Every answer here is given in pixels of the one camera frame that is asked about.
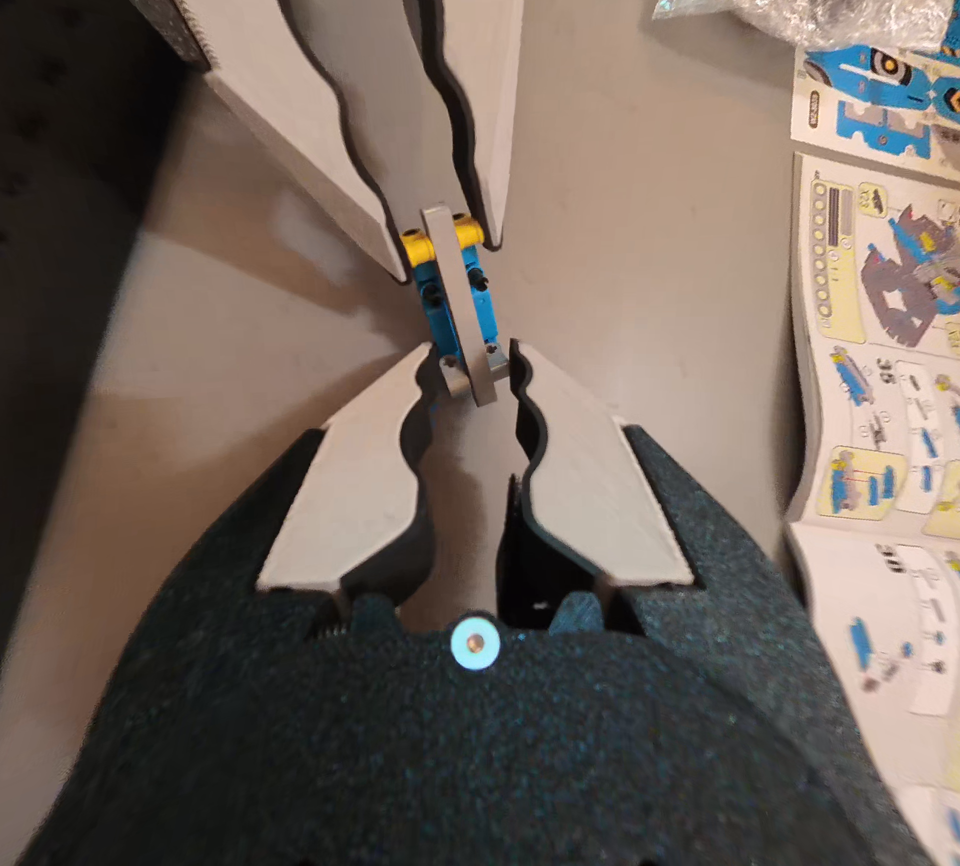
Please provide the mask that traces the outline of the sticker sheet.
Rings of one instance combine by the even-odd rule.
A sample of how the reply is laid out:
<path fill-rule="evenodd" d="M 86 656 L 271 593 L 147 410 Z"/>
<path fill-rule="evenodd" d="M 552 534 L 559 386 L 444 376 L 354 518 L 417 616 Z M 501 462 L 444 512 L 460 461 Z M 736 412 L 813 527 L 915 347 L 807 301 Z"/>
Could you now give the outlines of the sticker sheet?
<path fill-rule="evenodd" d="M 933 51 L 799 50 L 791 137 L 930 177 L 959 179 L 959 0 Z"/>

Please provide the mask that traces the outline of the blue grey yellow brick assembly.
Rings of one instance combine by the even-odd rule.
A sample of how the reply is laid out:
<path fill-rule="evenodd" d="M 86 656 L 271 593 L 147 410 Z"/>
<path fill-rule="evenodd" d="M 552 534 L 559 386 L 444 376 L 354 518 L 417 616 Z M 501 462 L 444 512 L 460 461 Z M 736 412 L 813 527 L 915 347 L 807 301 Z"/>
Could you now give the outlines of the blue grey yellow brick assembly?
<path fill-rule="evenodd" d="M 479 251 L 484 231 L 469 214 L 438 204 L 401 234 L 402 252 L 429 327 L 439 373 L 451 397 L 483 407 L 509 373 L 490 279 Z"/>

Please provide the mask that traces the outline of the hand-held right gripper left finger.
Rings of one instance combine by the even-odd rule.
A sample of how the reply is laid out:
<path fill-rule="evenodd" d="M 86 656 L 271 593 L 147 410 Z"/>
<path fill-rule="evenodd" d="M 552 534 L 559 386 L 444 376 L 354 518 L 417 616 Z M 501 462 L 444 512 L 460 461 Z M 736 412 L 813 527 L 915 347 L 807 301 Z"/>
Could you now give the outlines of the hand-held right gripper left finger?
<path fill-rule="evenodd" d="M 437 351 L 425 342 L 328 418 L 259 591 L 407 600 L 426 582 L 436 537 L 421 464 L 436 397 Z"/>

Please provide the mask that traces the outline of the black perforated panel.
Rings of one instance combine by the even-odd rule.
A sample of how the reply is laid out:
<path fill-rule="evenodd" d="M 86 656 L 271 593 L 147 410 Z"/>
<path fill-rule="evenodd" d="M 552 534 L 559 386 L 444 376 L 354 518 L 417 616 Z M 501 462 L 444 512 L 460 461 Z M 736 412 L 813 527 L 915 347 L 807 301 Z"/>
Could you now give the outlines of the black perforated panel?
<path fill-rule="evenodd" d="M 130 0 L 2 0 L 1 637 L 189 76 Z"/>

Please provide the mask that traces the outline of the instruction booklet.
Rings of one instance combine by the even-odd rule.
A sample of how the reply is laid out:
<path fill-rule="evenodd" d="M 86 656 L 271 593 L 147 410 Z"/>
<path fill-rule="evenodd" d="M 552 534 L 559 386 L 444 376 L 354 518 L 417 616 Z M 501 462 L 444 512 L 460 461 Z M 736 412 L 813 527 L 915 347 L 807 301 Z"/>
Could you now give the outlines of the instruction booklet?
<path fill-rule="evenodd" d="M 788 537 L 875 770 L 958 864 L 958 189 L 803 153 L 794 185 Z"/>

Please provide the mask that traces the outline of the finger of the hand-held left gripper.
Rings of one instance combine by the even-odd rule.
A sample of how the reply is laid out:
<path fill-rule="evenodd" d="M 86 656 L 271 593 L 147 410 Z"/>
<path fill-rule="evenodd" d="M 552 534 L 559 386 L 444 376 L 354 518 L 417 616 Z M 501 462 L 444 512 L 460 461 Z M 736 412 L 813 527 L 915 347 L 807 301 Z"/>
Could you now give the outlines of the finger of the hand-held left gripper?
<path fill-rule="evenodd" d="M 452 159 L 484 244 L 502 245 L 524 0 L 416 0 L 424 69 L 446 106 Z"/>
<path fill-rule="evenodd" d="M 357 155 L 345 99 L 290 20 L 290 0 L 174 1 L 208 57 L 214 92 L 348 238 L 409 282 L 399 231 Z"/>

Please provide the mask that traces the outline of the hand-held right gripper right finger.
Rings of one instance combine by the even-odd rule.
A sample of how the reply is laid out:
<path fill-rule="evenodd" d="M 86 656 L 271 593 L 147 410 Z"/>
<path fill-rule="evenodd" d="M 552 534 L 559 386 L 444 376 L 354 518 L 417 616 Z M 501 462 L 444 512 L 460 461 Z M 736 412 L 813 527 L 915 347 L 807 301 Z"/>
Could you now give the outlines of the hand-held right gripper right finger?
<path fill-rule="evenodd" d="M 691 586 L 690 563 L 610 408 L 528 342 L 510 342 L 525 522 L 613 588 Z"/>

